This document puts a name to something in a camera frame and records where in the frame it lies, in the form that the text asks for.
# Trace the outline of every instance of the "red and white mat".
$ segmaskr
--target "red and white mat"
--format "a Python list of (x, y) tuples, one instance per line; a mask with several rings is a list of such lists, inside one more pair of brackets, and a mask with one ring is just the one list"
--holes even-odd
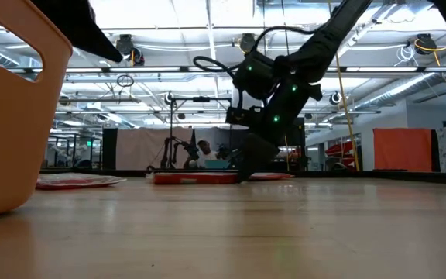
[[(274, 181), (292, 177), (290, 174), (253, 174), (250, 181)], [(154, 184), (234, 184), (235, 173), (158, 173), (153, 175)]]
[(36, 189), (70, 190), (83, 188), (101, 188), (126, 181), (124, 178), (93, 174), (40, 174)]

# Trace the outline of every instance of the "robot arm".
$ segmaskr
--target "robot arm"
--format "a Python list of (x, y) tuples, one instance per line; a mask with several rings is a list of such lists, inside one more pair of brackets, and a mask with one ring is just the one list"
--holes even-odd
[[(296, 53), (277, 57), (273, 61), (256, 51), (256, 43), (246, 55), (233, 79), (234, 86), (239, 92), (247, 91), (261, 101), (271, 99), (259, 111), (244, 110), (239, 106), (227, 112), (227, 122), (249, 127), (249, 135), (239, 148), (242, 158), (238, 166), (240, 181), (247, 180), (275, 158), (279, 152), (278, 142), (309, 97), (321, 99), (320, 85), (311, 84), (322, 79), (343, 39), (371, 1), (344, 0), (330, 20), (316, 30)], [(441, 9), (446, 19), (446, 0), (432, 2)]]

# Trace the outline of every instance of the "white wall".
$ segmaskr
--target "white wall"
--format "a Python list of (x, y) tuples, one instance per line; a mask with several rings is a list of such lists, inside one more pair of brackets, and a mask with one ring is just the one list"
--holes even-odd
[[(396, 106), (381, 108), (381, 113), (376, 115), (360, 115), (354, 119), (353, 133), (361, 133), (362, 162), (364, 171), (372, 171), (375, 164), (374, 156), (374, 128), (407, 128), (406, 101), (397, 102)], [(309, 135), (306, 146), (334, 140), (342, 136), (348, 136), (348, 126), (334, 126), (333, 130), (323, 131)]]

